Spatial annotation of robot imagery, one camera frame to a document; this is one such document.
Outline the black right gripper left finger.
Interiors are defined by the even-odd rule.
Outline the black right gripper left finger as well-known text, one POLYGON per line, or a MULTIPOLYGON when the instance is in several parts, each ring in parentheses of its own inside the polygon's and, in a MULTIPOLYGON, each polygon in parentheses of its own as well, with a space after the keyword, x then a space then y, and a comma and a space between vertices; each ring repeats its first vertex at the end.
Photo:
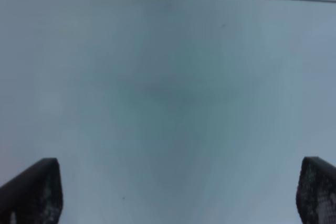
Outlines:
POLYGON ((56 158, 39 160, 1 186, 1 223, 57 224, 63 205, 56 158))

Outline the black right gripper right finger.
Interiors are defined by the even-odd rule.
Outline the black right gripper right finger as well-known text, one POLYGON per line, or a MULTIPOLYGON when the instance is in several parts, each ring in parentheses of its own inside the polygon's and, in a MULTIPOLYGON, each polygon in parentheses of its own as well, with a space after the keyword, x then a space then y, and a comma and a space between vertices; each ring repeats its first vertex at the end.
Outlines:
POLYGON ((335 224, 335 166, 319 157, 304 157, 296 206, 303 224, 335 224))

